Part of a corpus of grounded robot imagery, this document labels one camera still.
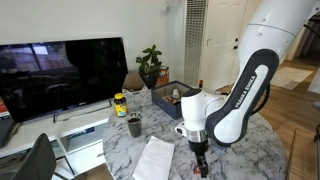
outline tv screen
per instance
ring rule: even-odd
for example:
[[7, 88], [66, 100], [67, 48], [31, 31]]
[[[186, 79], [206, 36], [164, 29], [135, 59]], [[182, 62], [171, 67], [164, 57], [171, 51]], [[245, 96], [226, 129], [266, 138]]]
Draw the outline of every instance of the tv screen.
[[0, 95], [16, 122], [112, 98], [127, 73], [122, 38], [0, 46]]

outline marble table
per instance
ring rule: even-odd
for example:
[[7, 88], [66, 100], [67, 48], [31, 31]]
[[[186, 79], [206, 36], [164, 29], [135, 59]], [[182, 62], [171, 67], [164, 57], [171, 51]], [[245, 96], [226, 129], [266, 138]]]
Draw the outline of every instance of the marble table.
[[[126, 96], [129, 109], [142, 113], [142, 134], [130, 136], [125, 119], [112, 115], [104, 131], [103, 148], [114, 179], [133, 179], [132, 174], [151, 136], [174, 143], [169, 179], [203, 179], [193, 174], [196, 157], [188, 140], [174, 131], [183, 121], [173, 120], [152, 104], [151, 92]], [[210, 146], [206, 152], [209, 174], [205, 179], [285, 179], [286, 155], [277, 134], [259, 114], [251, 116], [246, 136], [230, 148]]]

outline vent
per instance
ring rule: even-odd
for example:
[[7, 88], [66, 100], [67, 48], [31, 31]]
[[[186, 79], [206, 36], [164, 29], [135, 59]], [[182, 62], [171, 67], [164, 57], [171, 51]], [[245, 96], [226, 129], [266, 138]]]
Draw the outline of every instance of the vent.
[[198, 85], [202, 40], [208, 0], [188, 0], [183, 82]]

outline white door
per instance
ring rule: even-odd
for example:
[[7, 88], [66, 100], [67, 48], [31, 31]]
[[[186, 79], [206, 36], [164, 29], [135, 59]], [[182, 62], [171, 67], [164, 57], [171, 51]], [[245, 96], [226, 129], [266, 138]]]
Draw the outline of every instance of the white door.
[[200, 79], [207, 91], [229, 85], [247, 0], [209, 0]]

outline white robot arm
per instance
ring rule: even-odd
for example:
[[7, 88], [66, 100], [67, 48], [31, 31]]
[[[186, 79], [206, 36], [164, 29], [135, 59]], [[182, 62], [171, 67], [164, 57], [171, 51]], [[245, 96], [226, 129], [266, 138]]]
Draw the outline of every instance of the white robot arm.
[[188, 138], [199, 167], [206, 166], [208, 137], [219, 145], [230, 146], [245, 136], [249, 116], [275, 74], [279, 60], [319, 8], [320, 0], [262, 1], [240, 41], [239, 76], [225, 102], [221, 104], [218, 96], [200, 89], [182, 97], [184, 122], [176, 131]]

